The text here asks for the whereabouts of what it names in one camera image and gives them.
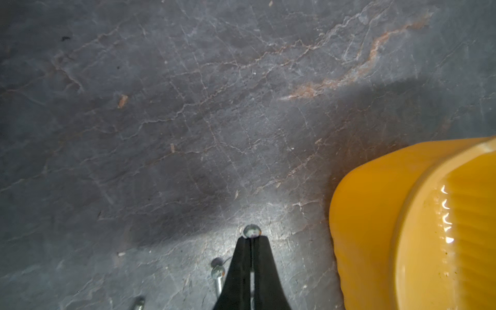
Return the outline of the yellow plastic storage box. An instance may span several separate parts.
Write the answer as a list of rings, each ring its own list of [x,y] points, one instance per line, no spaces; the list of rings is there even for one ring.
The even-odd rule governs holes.
[[[418,143],[357,167],[329,228],[346,309],[494,309],[495,138]]]

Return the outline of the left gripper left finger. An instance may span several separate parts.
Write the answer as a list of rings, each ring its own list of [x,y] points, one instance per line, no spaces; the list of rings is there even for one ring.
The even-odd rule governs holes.
[[[251,309],[251,242],[240,237],[214,310]]]

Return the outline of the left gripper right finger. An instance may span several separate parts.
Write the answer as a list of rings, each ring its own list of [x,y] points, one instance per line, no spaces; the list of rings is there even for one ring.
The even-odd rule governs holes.
[[[253,241],[254,309],[291,309],[267,236]]]

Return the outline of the silver screw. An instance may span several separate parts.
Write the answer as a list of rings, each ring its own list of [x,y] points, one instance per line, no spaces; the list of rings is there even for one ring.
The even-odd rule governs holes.
[[[133,302],[131,310],[144,310],[144,309],[145,309],[145,298],[137,297]]]
[[[258,238],[262,235],[262,230],[256,224],[249,224],[243,230],[243,237],[246,239]]]
[[[217,298],[219,298],[222,294],[223,279],[225,274],[226,270],[223,265],[214,266],[211,271],[211,278],[214,280],[214,288]]]

